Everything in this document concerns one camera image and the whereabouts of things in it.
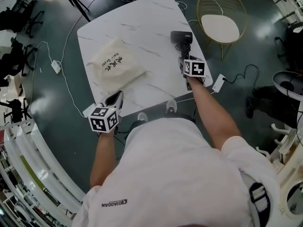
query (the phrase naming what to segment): white shelf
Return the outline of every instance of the white shelf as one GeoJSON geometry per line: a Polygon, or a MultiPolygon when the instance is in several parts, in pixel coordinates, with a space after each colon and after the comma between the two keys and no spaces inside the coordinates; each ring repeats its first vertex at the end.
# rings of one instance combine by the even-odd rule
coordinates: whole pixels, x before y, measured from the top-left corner
{"type": "Polygon", "coordinates": [[[43,139],[38,127],[34,124],[32,132],[30,134],[31,139],[34,141],[36,147],[38,148],[43,159],[49,165],[52,172],[55,173],[60,182],[70,191],[79,201],[83,201],[85,193],[80,189],[80,187],[75,184],[75,182],[70,178],[66,171],[59,164],[49,147],[47,146],[45,140],[43,139]]]}
{"type": "MultiPolygon", "coordinates": [[[[18,174],[20,175],[23,183],[27,186],[30,192],[34,195],[34,197],[39,201],[39,203],[45,208],[50,214],[56,218],[59,222],[66,226],[71,226],[72,220],[65,216],[54,204],[53,202],[44,194],[44,192],[37,186],[36,182],[29,174],[27,169],[25,168],[23,162],[21,161],[19,149],[16,146],[16,143],[12,140],[11,136],[5,130],[4,133],[4,142],[5,142],[5,149],[8,153],[8,157],[11,159],[15,169],[17,170],[18,174]]],[[[29,205],[26,203],[26,207],[31,211],[34,212],[29,205]]]]}
{"type": "Polygon", "coordinates": [[[36,214],[35,211],[33,211],[30,206],[27,204],[27,202],[22,198],[22,196],[18,193],[18,191],[16,190],[15,186],[13,185],[13,183],[11,182],[11,180],[9,179],[9,176],[7,175],[6,171],[4,170],[3,168],[3,165],[2,163],[0,163],[0,173],[5,181],[5,183],[8,185],[9,189],[11,190],[11,192],[18,198],[18,200],[20,202],[22,202],[28,209],[29,211],[34,215],[34,217],[38,220],[38,223],[41,225],[41,226],[44,226],[44,227],[49,227],[48,224],[46,224],[44,222],[44,220],[42,220],[40,218],[39,215],[36,214]]]}
{"type": "Polygon", "coordinates": [[[67,193],[66,189],[53,176],[53,173],[47,169],[33,144],[29,142],[22,126],[19,127],[16,142],[22,155],[48,191],[69,211],[77,213],[81,207],[80,203],[67,193]]]}

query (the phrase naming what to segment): black chair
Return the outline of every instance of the black chair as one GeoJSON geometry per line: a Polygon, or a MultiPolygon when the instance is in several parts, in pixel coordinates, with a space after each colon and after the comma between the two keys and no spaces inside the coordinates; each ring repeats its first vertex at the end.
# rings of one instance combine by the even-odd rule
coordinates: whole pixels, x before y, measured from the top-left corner
{"type": "Polygon", "coordinates": [[[9,8],[0,13],[0,30],[11,29],[13,32],[21,32],[22,29],[28,24],[26,34],[33,38],[31,35],[32,28],[35,24],[43,24],[43,21],[36,21],[38,16],[44,11],[41,10],[34,18],[31,14],[34,9],[34,1],[29,4],[22,3],[18,11],[12,11],[9,8]]]}
{"type": "Polygon", "coordinates": [[[285,40],[280,37],[275,37],[280,40],[285,53],[278,54],[278,58],[286,56],[290,65],[291,71],[298,71],[303,69],[303,22],[292,24],[286,29],[285,40]]]}
{"type": "Polygon", "coordinates": [[[21,72],[22,76],[26,76],[24,73],[24,66],[27,65],[30,70],[34,70],[29,66],[27,61],[30,54],[37,51],[37,48],[31,49],[27,52],[31,45],[27,45],[22,49],[23,45],[14,38],[11,39],[12,50],[10,54],[4,54],[0,60],[0,87],[8,87],[9,82],[5,77],[8,75],[15,76],[21,72]]]}
{"type": "Polygon", "coordinates": [[[28,114],[28,106],[25,106],[25,98],[23,99],[23,109],[21,107],[21,102],[18,99],[14,99],[12,101],[8,101],[8,103],[3,103],[0,102],[0,105],[11,108],[11,112],[5,114],[4,113],[4,123],[5,123],[5,119],[8,116],[12,117],[12,122],[13,123],[17,123],[22,121],[23,115],[25,120],[27,120],[27,118],[32,118],[29,114],[28,114]]]}

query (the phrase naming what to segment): cloth bag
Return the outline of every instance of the cloth bag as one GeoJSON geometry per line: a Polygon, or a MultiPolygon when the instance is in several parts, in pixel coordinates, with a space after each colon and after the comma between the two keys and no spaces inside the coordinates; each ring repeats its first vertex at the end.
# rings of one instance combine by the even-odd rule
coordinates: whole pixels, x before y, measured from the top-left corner
{"type": "Polygon", "coordinates": [[[112,39],[87,66],[92,66],[99,85],[108,93],[120,90],[145,72],[121,39],[112,39]]]}

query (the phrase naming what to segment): power adapter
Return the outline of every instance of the power adapter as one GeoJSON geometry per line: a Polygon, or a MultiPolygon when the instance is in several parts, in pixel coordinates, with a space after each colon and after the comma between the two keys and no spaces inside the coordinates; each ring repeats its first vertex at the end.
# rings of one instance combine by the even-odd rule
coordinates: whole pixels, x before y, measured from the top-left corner
{"type": "Polygon", "coordinates": [[[57,74],[59,74],[61,71],[61,68],[60,68],[58,62],[55,60],[53,60],[53,62],[52,62],[52,68],[57,74]]]}
{"type": "Polygon", "coordinates": [[[213,91],[218,93],[224,83],[224,81],[226,80],[225,76],[223,76],[222,74],[220,74],[216,80],[216,82],[213,85],[213,91]]]}

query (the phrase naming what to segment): white table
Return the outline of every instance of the white table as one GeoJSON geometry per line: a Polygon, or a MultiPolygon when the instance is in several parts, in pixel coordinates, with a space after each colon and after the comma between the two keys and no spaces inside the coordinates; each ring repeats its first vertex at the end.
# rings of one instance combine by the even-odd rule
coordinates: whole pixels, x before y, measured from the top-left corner
{"type": "MultiPolygon", "coordinates": [[[[175,0],[138,0],[108,12],[78,30],[84,67],[95,102],[105,91],[93,68],[86,66],[112,38],[119,37],[147,72],[125,86],[121,116],[189,93],[178,64],[180,52],[170,42],[171,31],[192,32],[175,0]]],[[[205,61],[193,35],[190,55],[205,61]]],[[[205,85],[213,83],[206,64],[205,85]]]]}

